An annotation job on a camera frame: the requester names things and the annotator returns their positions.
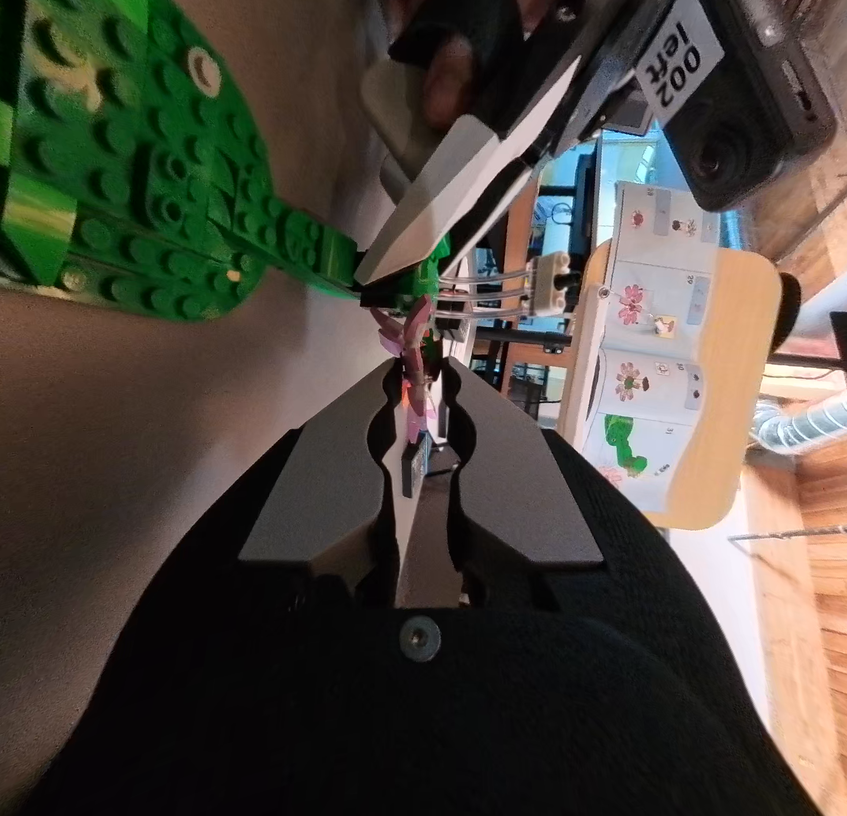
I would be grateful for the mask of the wooden booklet stand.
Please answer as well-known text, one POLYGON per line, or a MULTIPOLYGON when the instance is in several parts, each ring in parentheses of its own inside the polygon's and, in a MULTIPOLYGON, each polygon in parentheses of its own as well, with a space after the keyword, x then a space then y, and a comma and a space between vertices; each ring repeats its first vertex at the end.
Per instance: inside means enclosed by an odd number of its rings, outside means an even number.
MULTIPOLYGON (((599 291, 614 242, 588 256, 566 349, 567 375, 556 433, 577 451, 587 432, 588 398, 610 299, 599 291)), ((645 511, 653 525, 699 531, 731 510, 748 435, 771 352, 782 286, 771 261, 754 252, 715 248, 712 287, 701 334, 700 365, 707 392, 702 416, 674 474, 663 513, 645 511)))

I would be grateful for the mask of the silver flexible duct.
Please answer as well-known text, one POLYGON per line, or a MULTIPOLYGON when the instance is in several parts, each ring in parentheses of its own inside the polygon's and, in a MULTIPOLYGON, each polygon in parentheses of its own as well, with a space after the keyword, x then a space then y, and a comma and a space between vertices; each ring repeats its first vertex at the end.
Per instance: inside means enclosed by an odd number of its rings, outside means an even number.
POLYGON ((778 455, 804 455, 846 438, 846 393, 789 412, 777 402, 756 403, 750 440, 778 455))

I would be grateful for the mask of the person's left hand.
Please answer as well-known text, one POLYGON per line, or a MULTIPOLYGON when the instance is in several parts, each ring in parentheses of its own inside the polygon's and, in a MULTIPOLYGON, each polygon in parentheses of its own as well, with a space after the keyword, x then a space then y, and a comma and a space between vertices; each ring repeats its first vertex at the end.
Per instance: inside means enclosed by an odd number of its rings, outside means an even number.
MULTIPOLYGON (((526 37, 535 30, 555 0, 515 1, 522 33, 526 37)), ((423 83, 422 112, 430 128, 436 132, 447 132, 467 111, 472 103, 479 68, 465 38, 456 35, 440 45, 423 83)))

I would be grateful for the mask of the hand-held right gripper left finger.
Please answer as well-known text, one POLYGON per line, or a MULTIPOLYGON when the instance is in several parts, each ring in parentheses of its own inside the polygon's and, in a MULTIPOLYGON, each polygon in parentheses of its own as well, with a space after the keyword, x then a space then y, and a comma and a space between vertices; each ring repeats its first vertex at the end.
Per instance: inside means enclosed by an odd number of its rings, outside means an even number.
POLYGON ((239 553, 347 588, 395 588, 392 468, 401 363, 390 358, 303 426, 239 553))

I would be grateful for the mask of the lego instruction booklet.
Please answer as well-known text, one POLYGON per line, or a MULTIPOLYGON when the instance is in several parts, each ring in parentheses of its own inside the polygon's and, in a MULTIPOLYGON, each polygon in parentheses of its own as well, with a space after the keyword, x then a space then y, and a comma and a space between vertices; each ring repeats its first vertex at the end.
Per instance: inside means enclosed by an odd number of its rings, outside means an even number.
POLYGON ((717 296, 718 217, 690 192, 616 188, 597 374, 581 451, 647 514, 672 483, 721 390, 704 338, 717 296))

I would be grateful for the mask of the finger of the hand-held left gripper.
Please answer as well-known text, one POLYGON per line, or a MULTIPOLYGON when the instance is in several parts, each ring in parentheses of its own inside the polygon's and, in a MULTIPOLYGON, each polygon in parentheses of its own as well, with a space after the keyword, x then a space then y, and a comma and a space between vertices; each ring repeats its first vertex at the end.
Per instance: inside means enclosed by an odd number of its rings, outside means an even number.
POLYGON ((356 269, 360 285, 392 276, 425 259, 496 176, 535 142, 566 95, 581 57, 544 82, 514 128, 499 135, 463 114, 423 165, 356 269))
POLYGON ((423 260, 406 263, 391 275, 363 284, 364 303, 413 303, 434 298, 458 278, 461 261, 469 257, 506 217, 524 189, 537 186, 537 173, 527 167, 507 167, 469 211, 460 217, 423 260))

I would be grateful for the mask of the green lego lily pad model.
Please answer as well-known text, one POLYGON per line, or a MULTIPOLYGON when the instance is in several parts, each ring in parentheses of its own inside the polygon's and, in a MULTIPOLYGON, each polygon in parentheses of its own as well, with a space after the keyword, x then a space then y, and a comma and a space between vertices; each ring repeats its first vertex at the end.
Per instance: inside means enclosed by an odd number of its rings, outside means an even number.
POLYGON ((354 239, 274 194, 236 81, 173 0, 2 0, 2 290, 174 322, 218 319, 269 270, 446 328, 541 315, 533 271, 479 299, 441 239, 383 294, 354 239))

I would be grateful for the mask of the pink lego flower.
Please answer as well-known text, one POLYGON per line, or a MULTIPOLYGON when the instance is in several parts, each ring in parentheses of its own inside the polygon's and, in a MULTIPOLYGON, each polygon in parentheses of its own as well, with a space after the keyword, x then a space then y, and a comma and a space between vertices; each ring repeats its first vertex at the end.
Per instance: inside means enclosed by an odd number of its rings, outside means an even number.
POLYGON ((378 308, 369 309, 379 327, 379 340, 383 347, 401 361, 401 389, 406 392, 409 444, 418 442, 420 435, 428 429, 430 415, 434 413, 430 397, 432 379, 424 361, 424 343, 430 333, 432 312, 433 302, 429 295, 418 298, 403 322, 378 308))

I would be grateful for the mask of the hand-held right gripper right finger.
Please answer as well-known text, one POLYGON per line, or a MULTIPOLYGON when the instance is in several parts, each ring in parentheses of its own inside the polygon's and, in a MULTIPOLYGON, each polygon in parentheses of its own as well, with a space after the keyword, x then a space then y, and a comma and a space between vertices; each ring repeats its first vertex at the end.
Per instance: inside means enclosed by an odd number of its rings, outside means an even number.
POLYGON ((604 558, 542 430, 453 357, 443 361, 447 439, 458 465, 447 540, 458 570, 558 571, 604 558))

